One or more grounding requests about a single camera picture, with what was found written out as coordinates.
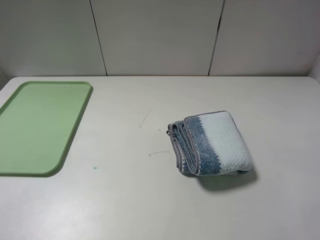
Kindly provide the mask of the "green plastic tray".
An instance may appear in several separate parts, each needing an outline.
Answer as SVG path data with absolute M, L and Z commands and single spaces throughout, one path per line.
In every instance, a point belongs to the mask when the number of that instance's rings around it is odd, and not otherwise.
M 27 81 L 0 108 L 0 173 L 46 176 L 64 161 L 93 87 Z

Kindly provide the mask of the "blue white striped towel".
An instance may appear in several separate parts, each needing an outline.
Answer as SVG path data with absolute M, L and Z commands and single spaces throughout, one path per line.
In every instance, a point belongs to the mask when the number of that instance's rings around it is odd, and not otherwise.
M 228 111 L 188 116 L 167 126 L 176 167 L 193 176 L 240 175 L 253 160 Z

